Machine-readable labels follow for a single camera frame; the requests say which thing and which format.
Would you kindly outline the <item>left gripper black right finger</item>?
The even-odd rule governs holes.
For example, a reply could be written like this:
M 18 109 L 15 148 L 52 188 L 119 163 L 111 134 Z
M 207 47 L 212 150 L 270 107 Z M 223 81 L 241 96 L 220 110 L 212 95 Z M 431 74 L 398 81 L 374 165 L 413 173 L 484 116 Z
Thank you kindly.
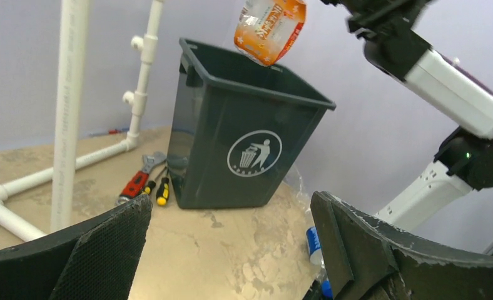
M 329 192 L 310 209 L 334 299 L 493 299 L 493 256 L 449 247 Z

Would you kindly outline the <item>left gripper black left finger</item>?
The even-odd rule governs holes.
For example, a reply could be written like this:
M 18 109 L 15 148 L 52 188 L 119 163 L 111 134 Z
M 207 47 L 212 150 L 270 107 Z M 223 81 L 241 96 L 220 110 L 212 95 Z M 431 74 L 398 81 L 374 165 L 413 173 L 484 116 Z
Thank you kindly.
M 152 208 L 143 194 L 99 216 L 0 250 L 0 299 L 128 299 Z

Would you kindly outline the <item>crushed orange label bottle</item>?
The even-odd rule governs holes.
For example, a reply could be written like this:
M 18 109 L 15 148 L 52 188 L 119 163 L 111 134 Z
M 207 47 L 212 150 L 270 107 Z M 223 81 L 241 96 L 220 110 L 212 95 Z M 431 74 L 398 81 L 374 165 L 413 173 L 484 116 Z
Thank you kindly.
M 262 66 L 272 66 L 291 49 L 306 22 L 301 0 L 245 1 L 234 33 L 235 47 Z

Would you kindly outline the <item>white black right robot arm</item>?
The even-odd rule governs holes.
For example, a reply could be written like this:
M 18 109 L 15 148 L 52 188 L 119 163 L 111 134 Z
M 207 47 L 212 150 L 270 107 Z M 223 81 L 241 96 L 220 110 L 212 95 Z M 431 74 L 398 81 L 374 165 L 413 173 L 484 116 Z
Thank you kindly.
M 411 231 L 473 191 L 493 188 L 493 91 L 414 31 L 428 1 L 342 1 L 366 60 L 457 124 L 422 174 L 375 217 Z

